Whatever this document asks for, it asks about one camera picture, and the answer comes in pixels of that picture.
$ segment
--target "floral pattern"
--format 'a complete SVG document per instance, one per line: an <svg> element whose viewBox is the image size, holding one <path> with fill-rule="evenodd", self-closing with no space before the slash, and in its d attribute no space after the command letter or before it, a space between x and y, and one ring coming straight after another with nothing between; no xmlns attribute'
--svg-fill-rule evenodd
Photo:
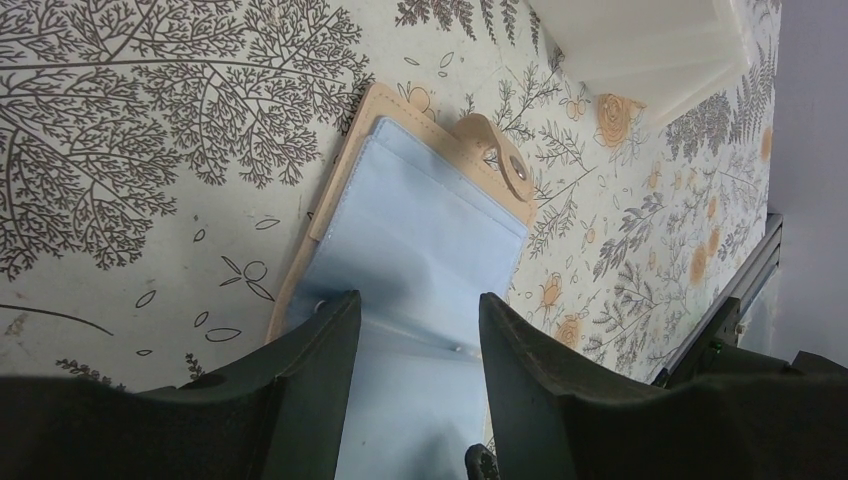
<svg viewBox="0 0 848 480"><path fill-rule="evenodd" d="M143 390L260 346L380 81L514 142L539 212L508 301L650 381L763 235L780 4L747 5L750 72L654 129L519 0L0 0L0 371Z"/></svg>

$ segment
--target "orange flower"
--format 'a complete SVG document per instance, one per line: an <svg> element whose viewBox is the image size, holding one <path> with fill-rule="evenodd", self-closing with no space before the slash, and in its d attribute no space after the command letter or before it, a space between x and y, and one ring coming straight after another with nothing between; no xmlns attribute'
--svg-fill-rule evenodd
<svg viewBox="0 0 848 480"><path fill-rule="evenodd" d="M768 162L771 160L771 138L772 138L772 129L771 127L767 127L766 131L763 132L763 144L760 147L760 155L762 155L763 161Z"/></svg>
<svg viewBox="0 0 848 480"><path fill-rule="evenodd" d="M580 317L576 314L566 315L557 328L554 338L566 347L576 349L577 342L580 341Z"/></svg>
<svg viewBox="0 0 848 480"><path fill-rule="evenodd" d="M715 256L716 252L718 252L718 244L721 241L721 227L713 227L712 233L710 233L710 241L707 242L707 255L710 257Z"/></svg>
<svg viewBox="0 0 848 480"><path fill-rule="evenodd" d="M608 147L617 147L627 138L632 105L631 100L615 95L605 94L598 97L598 127Z"/></svg>
<svg viewBox="0 0 848 480"><path fill-rule="evenodd" d="M715 216L715 211L717 207L718 199L716 197L711 198L709 205L707 205L707 218L712 219Z"/></svg>
<svg viewBox="0 0 848 480"><path fill-rule="evenodd" d="M704 274L707 272L707 248L704 245L698 245L695 253L692 255L692 265L689 267L689 279L693 284L700 284L704 280Z"/></svg>
<svg viewBox="0 0 848 480"><path fill-rule="evenodd" d="M562 275L559 273L552 273L548 278L547 283L542 287L542 301L539 304L539 310L541 308L545 309L545 314L556 305L556 301L559 300L559 296L562 295Z"/></svg>

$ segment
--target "metal rivet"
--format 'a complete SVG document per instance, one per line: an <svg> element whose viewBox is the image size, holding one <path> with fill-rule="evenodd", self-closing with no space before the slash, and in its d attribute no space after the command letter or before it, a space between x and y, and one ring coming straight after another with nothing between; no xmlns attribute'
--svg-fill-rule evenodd
<svg viewBox="0 0 848 480"><path fill-rule="evenodd" d="M509 163L512 164L512 168L515 170L515 173L518 175L518 178L522 180L527 180L527 172L524 171L524 165L515 158L515 155L509 156Z"/></svg>

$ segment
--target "table surface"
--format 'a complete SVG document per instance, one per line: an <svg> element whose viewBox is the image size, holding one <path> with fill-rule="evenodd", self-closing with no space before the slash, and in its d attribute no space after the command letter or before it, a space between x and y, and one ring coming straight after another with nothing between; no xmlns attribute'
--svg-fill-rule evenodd
<svg viewBox="0 0 848 480"><path fill-rule="evenodd" d="M747 6L754 67L662 130L517 0L0 7L0 371L144 390L259 347L376 80L507 133L540 205L510 304L649 380L763 235L780 5Z"/></svg>

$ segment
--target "tablecloth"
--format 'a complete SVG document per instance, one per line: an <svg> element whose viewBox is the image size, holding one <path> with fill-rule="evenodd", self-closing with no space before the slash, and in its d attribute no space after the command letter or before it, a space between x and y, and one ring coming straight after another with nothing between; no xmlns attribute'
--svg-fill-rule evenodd
<svg viewBox="0 0 848 480"><path fill-rule="evenodd" d="M753 68L657 129L519 0L0 0L0 371L138 391L262 345L380 81L509 136L540 206L509 303L650 380L763 235L780 4L746 5Z"/></svg>

